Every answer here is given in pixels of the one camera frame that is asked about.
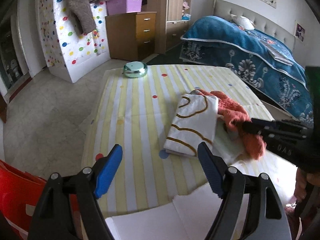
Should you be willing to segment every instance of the blue bedspread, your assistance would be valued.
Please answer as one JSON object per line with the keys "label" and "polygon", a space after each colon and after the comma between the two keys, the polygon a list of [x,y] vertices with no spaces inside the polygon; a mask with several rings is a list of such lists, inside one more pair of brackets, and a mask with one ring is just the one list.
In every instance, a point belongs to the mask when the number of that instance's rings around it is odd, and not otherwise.
{"label": "blue bedspread", "polygon": [[[197,20],[181,39],[185,41],[180,55],[183,60],[228,67],[297,119],[313,123],[304,69],[282,42],[215,16]],[[273,46],[293,66],[274,60],[260,40]]]}

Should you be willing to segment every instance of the red polka dot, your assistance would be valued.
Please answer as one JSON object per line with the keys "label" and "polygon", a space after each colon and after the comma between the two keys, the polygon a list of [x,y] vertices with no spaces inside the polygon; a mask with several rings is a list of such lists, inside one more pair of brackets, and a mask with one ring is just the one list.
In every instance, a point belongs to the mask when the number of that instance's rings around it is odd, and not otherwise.
{"label": "red polka dot", "polygon": [[96,161],[97,161],[98,159],[101,159],[101,158],[103,158],[103,154],[102,154],[102,153],[98,153],[98,154],[96,155]]}

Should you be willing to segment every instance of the headboard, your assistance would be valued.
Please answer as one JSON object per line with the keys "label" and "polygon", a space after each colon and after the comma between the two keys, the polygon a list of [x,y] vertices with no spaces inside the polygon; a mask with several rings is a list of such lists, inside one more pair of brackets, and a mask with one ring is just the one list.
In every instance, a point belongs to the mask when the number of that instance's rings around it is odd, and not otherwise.
{"label": "headboard", "polygon": [[295,37],[284,28],[247,8],[223,0],[214,0],[212,15],[231,21],[230,14],[247,17],[255,24],[257,30],[275,37],[293,51]]}

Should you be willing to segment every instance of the blue polka dot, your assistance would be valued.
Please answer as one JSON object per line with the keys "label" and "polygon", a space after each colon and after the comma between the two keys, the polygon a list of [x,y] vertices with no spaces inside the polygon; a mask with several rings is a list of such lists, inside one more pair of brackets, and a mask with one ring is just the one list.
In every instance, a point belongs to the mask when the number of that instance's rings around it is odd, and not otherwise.
{"label": "blue polka dot", "polygon": [[159,157],[160,157],[161,159],[166,159],[166,158],[169,157],[169,153],[167,153],[165,150],[161,150],[161,151],[159,152]]}

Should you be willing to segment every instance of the striped tablecloth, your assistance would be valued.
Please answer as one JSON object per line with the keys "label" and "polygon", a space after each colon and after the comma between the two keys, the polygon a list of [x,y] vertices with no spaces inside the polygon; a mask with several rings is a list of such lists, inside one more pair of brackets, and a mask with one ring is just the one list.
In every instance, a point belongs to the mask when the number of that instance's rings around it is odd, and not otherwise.
{"label": "striped tablecloth", "polygon": [[[153,65],[143,78],[128,79],[122,69],[107,74],[82,159],[83,167],[92,166],[96,156],[106,156],[114,144],[123,147],[115,178],[99,199],[105,218],[167,204],[175,195],[187,195],[206,182],[198,160],[162,151],[181,94],[196,87],[220,90],[239,102],[250,117],[272,120],[256,95],[228,68]],[[282,201],[290,198],[295,184],[293,165],[269,152],[259,161],[248,160],[242,143],[232,142],[219,125],[214,143],[219,152],[229,153],[228,164],[250,175],[268,173]],[[232,156],[239,153],[235,162]]]}

